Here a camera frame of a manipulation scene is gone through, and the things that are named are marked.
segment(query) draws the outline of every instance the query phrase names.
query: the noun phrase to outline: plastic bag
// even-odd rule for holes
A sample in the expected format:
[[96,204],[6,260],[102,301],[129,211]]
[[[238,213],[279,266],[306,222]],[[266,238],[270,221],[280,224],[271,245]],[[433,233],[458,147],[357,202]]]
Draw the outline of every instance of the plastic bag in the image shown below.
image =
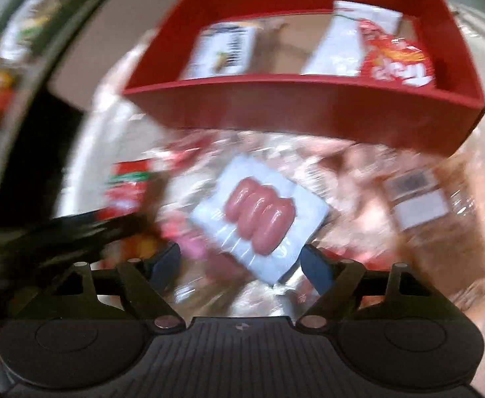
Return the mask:
[[307,61],[303,75],[358,76],[366,54],[359,20],[369,19],[393,34],[402,14],[350,1],[335,1],[333,20],[318,48]]
[[61,8],[64,0],[25,0],[0,39],[0,58],[12,66],[26,62],[30,43]]
[[360,76],[418,88],[435,86],[434,65],[418,45],[387,34],[367,19],[359,22],[359,30],[366,46],[371,48],[364,58]]
[[485,239],[456,155],[437,166],[399,172],[382,183],[403,256],[462,310],[485,295]]

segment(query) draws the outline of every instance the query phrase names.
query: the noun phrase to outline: vacuum-sealed plastic packaging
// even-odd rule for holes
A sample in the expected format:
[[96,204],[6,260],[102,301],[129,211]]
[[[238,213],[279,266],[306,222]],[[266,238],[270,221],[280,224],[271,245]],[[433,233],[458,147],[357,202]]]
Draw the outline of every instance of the vacuum-sealed plastic packaging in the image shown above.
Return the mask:
[[358,76],[366,55],[360,20],[370,20],[389,34],[397,31],[402,14],[350,1],[335,1],[333,20],[303,75]]
[[[239,192],[247,195],[242,204],[233,199]],[[239,155],[190,219],[257,278],[274,284],[294,265],[327,212],[328,205],[314,193],[258,160]]]

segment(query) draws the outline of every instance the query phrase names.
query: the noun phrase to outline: red plastic bin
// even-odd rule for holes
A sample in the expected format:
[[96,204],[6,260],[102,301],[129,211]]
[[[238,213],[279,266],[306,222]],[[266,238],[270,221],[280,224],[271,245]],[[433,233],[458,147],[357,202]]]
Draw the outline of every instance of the red plastic bin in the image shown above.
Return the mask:
[[124,95],[168,127],[280,131],[450,155],[485,112],[469,50],[444,0],[347,0],[416,18],[437,88],[342,76],[252,74],[179,81],[200,31],[262,16],[329,13],[334,0],[180,0]]

